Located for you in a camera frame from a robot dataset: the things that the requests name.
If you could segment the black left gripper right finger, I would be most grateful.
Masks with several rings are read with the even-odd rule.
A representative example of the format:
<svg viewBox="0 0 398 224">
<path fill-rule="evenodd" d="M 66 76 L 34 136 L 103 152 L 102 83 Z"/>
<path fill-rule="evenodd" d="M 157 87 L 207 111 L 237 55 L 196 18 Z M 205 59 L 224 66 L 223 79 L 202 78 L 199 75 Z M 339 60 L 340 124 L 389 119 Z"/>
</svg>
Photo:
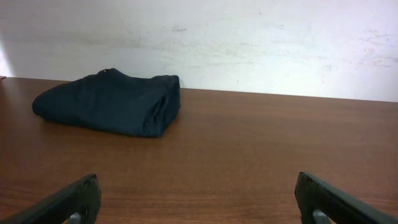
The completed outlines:
<svg viewBox="0 0 398 224">
<path fill-rule="evenodd" d="M 308 172 L 300 172 L 295 198 L 302 223 L 397 224 L 383 213 Z"/>
</svg>

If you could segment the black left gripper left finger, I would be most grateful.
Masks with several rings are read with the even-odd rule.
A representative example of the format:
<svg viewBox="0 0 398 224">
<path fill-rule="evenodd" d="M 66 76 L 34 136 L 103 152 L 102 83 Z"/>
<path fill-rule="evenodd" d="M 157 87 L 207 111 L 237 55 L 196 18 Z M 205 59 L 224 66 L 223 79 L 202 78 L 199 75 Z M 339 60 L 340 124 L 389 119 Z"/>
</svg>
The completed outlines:
<svg viewBox="0 0 398 224">
<path fill-rule="evenodd" d="M 88 174 L 1 223 L 94 223 L 101 206 L 95 174 Z"/>
</svg>

